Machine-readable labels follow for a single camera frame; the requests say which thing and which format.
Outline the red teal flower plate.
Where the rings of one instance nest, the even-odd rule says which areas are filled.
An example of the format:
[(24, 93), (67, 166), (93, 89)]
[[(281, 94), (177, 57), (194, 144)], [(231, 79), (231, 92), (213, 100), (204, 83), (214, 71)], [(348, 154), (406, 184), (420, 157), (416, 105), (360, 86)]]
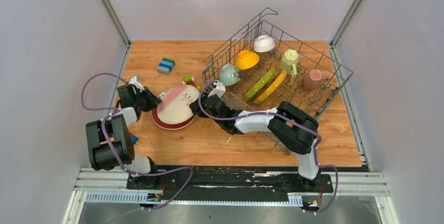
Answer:
[[(159, 95), (159, 98), (161, 99), (162, 96), (163, 96), (166, 92), (168, 92), (169, 90), (164, 91), (163, 93), (161, 93), (161, 94)], [(155, 109), (153, 109), (153, 110), (151, 111), (151, 118), (152, 118), (153, 122), (154, 122), (158, 127), (162, 128), (162, 129), (166, 129), (166, 130), (178, 130), (178, 129), (182, 129), (182, 128), (188, 126), (188, 125), (194, 120), (195, 115), (194, 115), (192, 118), (188, 119), (187, 121), (185, 121), (185, 122), (183, 122), (183, 123), (176, 124), (176, 125), (169, 125), (169, 124), (166, 124), (166, 123), (161, 122), (161, 121), (158, 119), (158, 117), (157, 117), (157, 108), (155, 108)]]

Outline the pink white leaf plate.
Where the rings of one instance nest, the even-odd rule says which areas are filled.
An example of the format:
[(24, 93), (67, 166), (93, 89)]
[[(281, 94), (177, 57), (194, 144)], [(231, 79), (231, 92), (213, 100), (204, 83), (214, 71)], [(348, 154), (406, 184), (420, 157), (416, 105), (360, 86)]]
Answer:
[(158, 119), (169, 125), (176, 125), (194, 116), (190, 104), (198, 99), (199, 90), (191, 85), (180, 85), (166, 92), (157, 107)]

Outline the pale green bowl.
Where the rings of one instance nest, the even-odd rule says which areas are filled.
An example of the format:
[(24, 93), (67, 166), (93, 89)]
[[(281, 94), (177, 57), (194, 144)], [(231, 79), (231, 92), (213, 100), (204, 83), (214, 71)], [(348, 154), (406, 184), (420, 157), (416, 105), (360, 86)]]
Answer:
[(225, 64), (219, 71), (219, 81), (225, 86), (231, 86), (241, 80), (241, 70), (232, 64)]

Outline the yellow bowl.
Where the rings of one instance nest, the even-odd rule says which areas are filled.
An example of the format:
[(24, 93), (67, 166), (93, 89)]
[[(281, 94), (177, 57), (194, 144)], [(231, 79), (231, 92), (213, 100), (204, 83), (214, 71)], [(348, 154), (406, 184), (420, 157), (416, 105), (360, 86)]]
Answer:
[(255, 52), (250, 50), (242, 50), (239, 52), (236, 60), (235, 66), (240, 70), (247, 70), (259, 63), (260, 57)]

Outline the grey wire dish rack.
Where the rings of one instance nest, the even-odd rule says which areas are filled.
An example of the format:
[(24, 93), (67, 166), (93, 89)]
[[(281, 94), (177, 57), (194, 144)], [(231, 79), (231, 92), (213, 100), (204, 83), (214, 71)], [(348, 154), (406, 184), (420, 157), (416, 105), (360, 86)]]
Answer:
[[(269, 7), (260, 11), (246, 25), (227, 39), (205, 60), (202, 71), (205, 84), (219, 78), (222, 67), (234, 64), (243, 50), (253, 51), (253, 43), (259, 36), (269, 36), (275, 42), (274, 49), (259, 53), (258, 64), (241, 72), (241, 79), (227, 88), (223, 100), (234, 108), (259, 111), (290, 102), (315, 119), (323, 114), (350, 80), (353, 71), (330, 55), (330, 46), (324, 42), (302, 41), (271, 23), (271, 17), (279, 13)], [(287, 50), (299, 55), (296, 76), (277, 80), (281, 61)]]

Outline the green polka dot plate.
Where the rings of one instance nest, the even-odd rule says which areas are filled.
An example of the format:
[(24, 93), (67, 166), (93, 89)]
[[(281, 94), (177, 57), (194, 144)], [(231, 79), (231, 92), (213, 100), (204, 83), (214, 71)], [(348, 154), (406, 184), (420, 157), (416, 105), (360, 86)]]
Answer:
[(265, 85), (267, 85), (275, 76), (276, 68), (271, 68), (259, 81), (257, 81), (254, 86), (247, 91), (243, 96), (243, 100), (250, 100), (253, 96), (261, 90)]

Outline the yellow polka dot plate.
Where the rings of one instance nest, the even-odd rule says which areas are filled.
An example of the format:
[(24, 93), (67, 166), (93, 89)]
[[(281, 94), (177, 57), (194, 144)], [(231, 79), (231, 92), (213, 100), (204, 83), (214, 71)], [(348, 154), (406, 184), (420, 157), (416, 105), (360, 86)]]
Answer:
[(262, 104), (284, 81), (287, 77), (287, 71), (283, 69), (280, 74), (274, 79), (274, 81), (268, 86), (268, 88), (260, 94), (253, 103)]

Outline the white bowl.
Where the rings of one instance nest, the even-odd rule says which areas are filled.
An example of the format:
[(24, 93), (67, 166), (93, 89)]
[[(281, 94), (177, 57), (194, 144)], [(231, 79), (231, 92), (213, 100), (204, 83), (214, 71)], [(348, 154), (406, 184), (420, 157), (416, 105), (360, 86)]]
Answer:
[(253, 42), (253, 50), (258, 53), (271, 51), (275, 48), (275, 42), (268, 35), (258, 36)]

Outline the pale yellow mug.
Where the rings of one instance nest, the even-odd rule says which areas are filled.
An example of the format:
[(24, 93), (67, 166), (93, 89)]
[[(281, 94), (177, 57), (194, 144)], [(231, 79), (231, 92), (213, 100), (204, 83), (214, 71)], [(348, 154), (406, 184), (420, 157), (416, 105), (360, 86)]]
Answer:
[(280, 70), (285, 70), (287, 75), (292, 78), (297, 76), (297, 65), (299, 63), (299, 54), (296, 50), (288, 49), (281, 58)]

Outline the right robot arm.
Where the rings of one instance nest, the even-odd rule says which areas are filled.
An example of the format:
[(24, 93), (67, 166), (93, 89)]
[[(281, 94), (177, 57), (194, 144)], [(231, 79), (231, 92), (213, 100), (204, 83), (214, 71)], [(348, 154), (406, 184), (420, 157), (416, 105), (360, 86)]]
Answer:
[(321, 168), (316, 154), (321, 140), (319, 123), (291, 103), (281, 102), (263, 111), (236, 110), (218, 96), (204, 94), (189, 107), (193, 114), (213, 119), (230, 135), (269, 132), (296, 154), (300, 187), (310, 192), (320, 185)]

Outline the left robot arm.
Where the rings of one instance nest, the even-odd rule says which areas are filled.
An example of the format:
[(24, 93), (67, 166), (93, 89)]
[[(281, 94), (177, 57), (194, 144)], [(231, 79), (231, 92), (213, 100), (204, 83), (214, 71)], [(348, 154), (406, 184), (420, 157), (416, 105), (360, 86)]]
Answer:
[(143, 112), (156, 108), (161, 99), (146, 86), (125, 84), (117, 88), (120, 109), (106, 121), (96, 120), (85, 125), (88, 157), (91, 167), (110, 171), (123, 165), (136, 184), (154, 189), (160, 184), (160, 174), (154, 161), (135, 152), (128, 127), (136, 123)]

